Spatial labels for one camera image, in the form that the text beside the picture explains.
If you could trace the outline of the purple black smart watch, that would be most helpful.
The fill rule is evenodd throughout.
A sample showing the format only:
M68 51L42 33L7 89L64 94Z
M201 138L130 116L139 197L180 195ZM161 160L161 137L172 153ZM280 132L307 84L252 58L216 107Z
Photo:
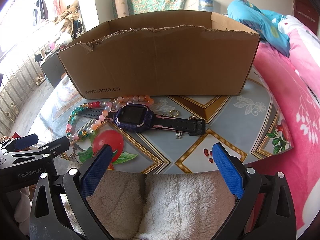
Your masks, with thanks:
M189 120L179 117L177 110L170 110L169 114L157 114L150 107L134 103L89 102L76 107L69 117L71 125L76 116L95 119L99 126L104 121L114 123L119 129L142 133L150 129L187 133L189 136L204 135L206 121L203 119Z

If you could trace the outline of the white fleece garment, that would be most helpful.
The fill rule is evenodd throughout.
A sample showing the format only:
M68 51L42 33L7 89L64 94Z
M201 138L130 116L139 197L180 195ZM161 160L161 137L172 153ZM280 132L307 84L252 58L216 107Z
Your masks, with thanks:
M114 239L211 239L235 204L217 171L106 171L86 200Z

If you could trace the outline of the fruit pattern tablecloth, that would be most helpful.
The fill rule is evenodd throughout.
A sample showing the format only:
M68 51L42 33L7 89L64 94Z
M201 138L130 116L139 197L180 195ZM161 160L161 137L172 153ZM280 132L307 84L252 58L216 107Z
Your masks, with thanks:
M221 143L232 156L249 164L293 148L291 134L281 125L286 120L263 78L252 69L239 96L160 96L153 98L151 110L167 115L177 110L179 117L195 115L206 121L204 135L150 129L142 133L127 132L114 123L76 116L68 124L72 111L87 101L68 77L53 90L40 110L31 133L43 145L67 136L70 147L61 158L82 164L93 157L104 144L111 146L111 168L116 171L179 174L215 171L212 147Z

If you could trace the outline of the dark grey cabinet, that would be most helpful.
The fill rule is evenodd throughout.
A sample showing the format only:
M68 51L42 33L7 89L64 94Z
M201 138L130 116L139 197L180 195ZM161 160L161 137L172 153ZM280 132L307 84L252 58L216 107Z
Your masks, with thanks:
M50 55L41 64L41 68L54 88L60 83L66 73L57 53Z

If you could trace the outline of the small gold earring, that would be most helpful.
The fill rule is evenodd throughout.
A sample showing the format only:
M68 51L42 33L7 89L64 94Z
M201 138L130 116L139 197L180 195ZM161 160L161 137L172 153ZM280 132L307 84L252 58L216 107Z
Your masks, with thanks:
M198 117L197 116L195 116L195 115L191 115L191 116L189 116L189 120L197 120L198 119Z

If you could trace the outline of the pink floral quilt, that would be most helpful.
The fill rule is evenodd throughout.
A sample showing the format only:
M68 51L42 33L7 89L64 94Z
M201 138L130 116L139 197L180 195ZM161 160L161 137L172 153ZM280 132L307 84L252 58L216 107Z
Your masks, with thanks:
M260 44L254 66L263 77L291 134L293 149L253 164L263 174L283 172L295 206L297 237L319 213L319 39L297 18L287 15L278 29L290 38L285 57L267 43Z

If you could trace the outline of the pile of clothes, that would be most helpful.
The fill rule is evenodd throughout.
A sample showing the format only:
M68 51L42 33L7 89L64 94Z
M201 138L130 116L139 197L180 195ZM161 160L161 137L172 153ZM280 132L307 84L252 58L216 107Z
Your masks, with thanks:
M67 9L55 18L58 33L68 33L74 40L84 31L81 18L80 4L76 0Z

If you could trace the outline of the brown cardboard box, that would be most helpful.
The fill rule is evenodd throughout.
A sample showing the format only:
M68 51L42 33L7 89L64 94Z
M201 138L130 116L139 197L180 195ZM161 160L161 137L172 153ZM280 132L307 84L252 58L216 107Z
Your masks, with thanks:
M104 22L58 53L83 98L238 95L260 42L215 12L176 10Z

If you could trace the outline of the blue rolled blanket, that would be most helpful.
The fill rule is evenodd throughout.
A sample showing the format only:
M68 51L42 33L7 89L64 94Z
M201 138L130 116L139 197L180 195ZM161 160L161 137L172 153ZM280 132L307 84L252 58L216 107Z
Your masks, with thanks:
M260 10L247 0L234 0L228 8L229 18L236 20L259 33L261 39L289 57L289 37L279 31L278 24L285 16L270 10Z

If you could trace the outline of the dark red door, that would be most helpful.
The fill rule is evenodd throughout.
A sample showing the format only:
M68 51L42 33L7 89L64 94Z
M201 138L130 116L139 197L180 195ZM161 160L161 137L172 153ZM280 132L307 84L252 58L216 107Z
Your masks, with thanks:
M293 15L317 34L319 15L309 0L293 0Z

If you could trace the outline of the blue water dispenser bottle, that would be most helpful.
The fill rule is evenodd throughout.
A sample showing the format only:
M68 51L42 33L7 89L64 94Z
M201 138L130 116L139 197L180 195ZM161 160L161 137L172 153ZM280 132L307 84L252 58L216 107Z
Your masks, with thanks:
M199 0L198 9L199 11L213 12L214 0Z

